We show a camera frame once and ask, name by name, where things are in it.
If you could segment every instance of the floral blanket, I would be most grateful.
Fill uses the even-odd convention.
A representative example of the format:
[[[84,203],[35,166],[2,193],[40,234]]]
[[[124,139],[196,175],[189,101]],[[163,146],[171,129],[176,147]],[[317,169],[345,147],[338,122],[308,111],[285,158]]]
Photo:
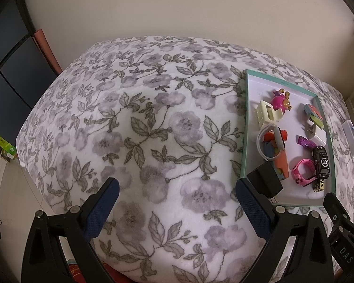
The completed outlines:
[[[55,213],[108,177],[121,193],[98,256],[137,282],[238,283],[265,241],[234,195],[245,126],[245,69],[318,94],[333,144],[336,194],[354,216],[354,159],[341,94],[268,54],[192,37],[95,44],[44,93],[17,137],[21,163]],[[307,214],[313,208],[289,208]],[[317,208],[330,232],[331,221]],[[283,274],[292,249],[272,278]]]

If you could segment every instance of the blue gripper pad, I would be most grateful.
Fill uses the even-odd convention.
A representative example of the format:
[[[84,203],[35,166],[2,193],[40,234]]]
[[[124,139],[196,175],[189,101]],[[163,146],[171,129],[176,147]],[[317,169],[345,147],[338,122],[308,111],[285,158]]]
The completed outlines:
[[[92,238],[97,237],[102,227],[104,226],[106,219],[108,218],[116,200],[119,196],[119,182],[110,178],[111,182],[101,195],[92,211],[89,213],[86,219],[86,226],[84,231],[84,237],[89,242]]]
[[[242,179],[236,183],[236,197],[246,213],[257,236],[269,240],[271,220]]]

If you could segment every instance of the pink toy figure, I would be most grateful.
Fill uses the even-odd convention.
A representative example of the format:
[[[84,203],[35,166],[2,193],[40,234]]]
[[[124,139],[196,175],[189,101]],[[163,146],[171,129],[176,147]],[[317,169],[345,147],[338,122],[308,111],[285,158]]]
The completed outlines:
[[[283,114],[285,113],[286,110],[291,110],[290,106],[290,101],[288,98],[290,97],[289,92],[285,92],[283,88],[280,90],[274,90],[273,91],[274,98],[271,101],[271,104],[274,108],[274,110],[282,109]]]

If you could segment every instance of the metal screw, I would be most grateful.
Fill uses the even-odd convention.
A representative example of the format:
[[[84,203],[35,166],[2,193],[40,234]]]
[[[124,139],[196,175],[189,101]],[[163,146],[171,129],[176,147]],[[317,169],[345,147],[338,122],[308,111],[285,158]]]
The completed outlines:
[[[319,214],[317,211],[312,211],[312,212],[311,212],[311,215],[312,215],[314,218],[320,218],[320,214]]]
[[[280,214],[283,214],[286,211],[286,209],[281,205],[278,205],[275,210]]]
[[[35,216],[36,216],[37,218],[41,218],[41,217],[43,216],[43,211],[42,211],[42,210],[36,211],[36,212],[35,212]]]
[[[80,207],[79,207],[78,205],[75,205],[75,206],[71,207],[71,208],[69,209],[69,211],[70,211],[72,214],[76,214],[76,213],[78,213],[78,212],[80,211]]]

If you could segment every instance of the tile floor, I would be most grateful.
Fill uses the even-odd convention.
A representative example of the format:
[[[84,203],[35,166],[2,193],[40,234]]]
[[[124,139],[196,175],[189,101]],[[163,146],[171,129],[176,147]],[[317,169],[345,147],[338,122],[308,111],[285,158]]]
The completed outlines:
[[[29,173],[18,160],[5,167],[0,187],[0,253],[18,281],[21,281],[21,265],[27,235],[34,219],[34,213],[42,209],[54,215],[50,206],[32,181]],[[61,239],[66,259],[73,258],[65,238]]]

